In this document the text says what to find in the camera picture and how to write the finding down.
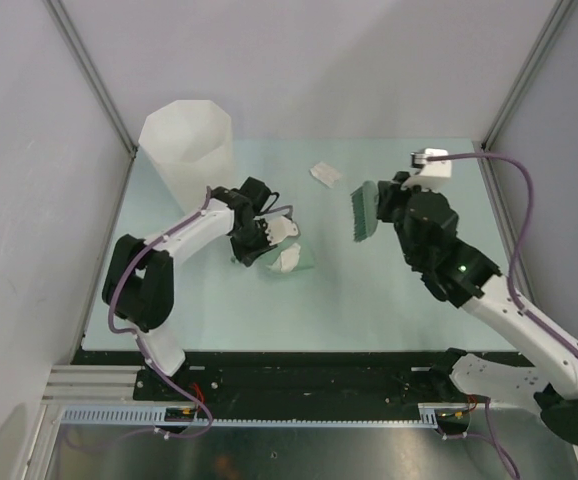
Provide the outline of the paper scrap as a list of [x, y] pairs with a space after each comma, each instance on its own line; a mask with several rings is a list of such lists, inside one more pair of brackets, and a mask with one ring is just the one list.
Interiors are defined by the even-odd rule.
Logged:
[[301, 246], [294, 243], [288, 248], [282, 250], [275, 261], [267, 268], [276, 273], [286, 274], [297, 268], [300, 263]]
[[325, 162], [319, 162], [309, 169], [311, 176], [326, 186], [332, 189], [343, 175], [331, 165]]

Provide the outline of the green plastic dustpan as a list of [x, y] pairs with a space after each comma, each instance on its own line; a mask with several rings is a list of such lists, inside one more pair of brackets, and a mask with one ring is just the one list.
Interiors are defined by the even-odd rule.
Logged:
[[253, 269], [263, 276], [288, 277], [315, 266], [312, 250], [297, 239], [286, 239], [278, 245], [256, 252], [235, 241], [231, 241], [230, 245], [234, 264]]

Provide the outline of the green hand brush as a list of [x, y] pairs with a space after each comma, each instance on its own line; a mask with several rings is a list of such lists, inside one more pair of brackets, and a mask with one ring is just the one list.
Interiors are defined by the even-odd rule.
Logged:
[[356, 243], [370, 238], [378, 226], [379, 189], [375, 182], [365, 181], [351, 193], [353, 240]]

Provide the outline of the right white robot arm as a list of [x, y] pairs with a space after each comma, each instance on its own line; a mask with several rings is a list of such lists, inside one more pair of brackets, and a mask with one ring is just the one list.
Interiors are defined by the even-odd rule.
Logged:
[[516, 367], [450, 349], [448, 366], [432, 373], [442, 401], [486, 396], [536, 415], [560, 439], [578, 446], [578, 340], [533, 305], [511, 278], [461, 240], [459, 216], [447, 198], [399, 172], [372, 187], [365, 212], [371, 225], [394, 228], [405, 263], [431, 295], [482, 321], [528, 361]]

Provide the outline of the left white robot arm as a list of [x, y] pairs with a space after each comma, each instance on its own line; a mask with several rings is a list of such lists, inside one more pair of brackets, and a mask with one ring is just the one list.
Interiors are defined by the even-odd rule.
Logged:
[[147, 365], [158, 372], [155, 387], [166, 398], [183, 397], [189, 374], [180, 369], [185, 353], [167, 327], [175, 302], [175, 269], [218, 238], [229, 239], [233, 256], [249, 267], [275, 248], [269, 222], [279, 194], [263, 181], [208, 187], [200, 207], [162, 233], [115, 243], [102, 289], [109, 330], [132, 335]]

